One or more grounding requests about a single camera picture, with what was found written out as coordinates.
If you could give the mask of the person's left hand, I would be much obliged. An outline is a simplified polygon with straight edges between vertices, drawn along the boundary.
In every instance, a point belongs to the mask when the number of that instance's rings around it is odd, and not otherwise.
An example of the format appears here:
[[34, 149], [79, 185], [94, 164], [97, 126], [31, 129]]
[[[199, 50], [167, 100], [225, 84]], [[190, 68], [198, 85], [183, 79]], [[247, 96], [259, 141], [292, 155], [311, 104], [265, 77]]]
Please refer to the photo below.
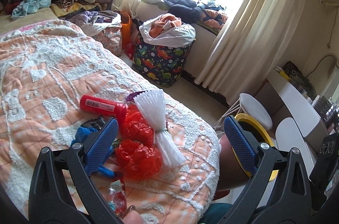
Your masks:
[[136, 211], [135, 205], [131, 205], [127, 208], [122, 217], [124, 224], [143, 224], [141, 215]]

